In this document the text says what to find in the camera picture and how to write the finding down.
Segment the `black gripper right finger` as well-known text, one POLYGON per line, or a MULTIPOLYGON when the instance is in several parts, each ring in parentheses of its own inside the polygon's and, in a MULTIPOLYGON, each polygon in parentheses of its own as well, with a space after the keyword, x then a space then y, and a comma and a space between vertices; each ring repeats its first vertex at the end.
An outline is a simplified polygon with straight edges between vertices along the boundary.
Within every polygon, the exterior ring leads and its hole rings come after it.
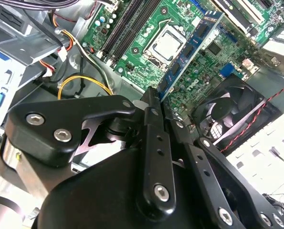
POLYGON ((192 141, 188 129, 162 103, 174 157, 182 159, 186 184, 196 197, 197 213, 207 229, 284 229, 284 216, 261 195, 206 138, 192 141))

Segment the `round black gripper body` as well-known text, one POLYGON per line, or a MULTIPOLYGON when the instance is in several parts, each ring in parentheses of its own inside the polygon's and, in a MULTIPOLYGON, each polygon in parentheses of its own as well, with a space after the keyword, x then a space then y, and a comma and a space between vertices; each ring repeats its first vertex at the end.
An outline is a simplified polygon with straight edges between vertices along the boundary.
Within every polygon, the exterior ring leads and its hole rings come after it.
POLYGON ((185 129, 163 115, 145 115, 130 148, 57 185, 37 217, 39 229, 216 229, 224 227, 222 191, 206 187, 198 166, 207 157, 185 129))

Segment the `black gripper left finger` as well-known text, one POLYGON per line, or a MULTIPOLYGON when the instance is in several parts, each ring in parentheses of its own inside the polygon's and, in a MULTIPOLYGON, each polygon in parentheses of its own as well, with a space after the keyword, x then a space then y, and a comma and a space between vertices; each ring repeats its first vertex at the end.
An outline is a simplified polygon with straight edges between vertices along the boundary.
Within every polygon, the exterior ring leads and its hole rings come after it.
POLYGON ((9 112, 1 155, 43 203, 63 181, 130 148, 145 115, 163 115, 156 89, 136 104, 121 95, 20 104, 9 112))

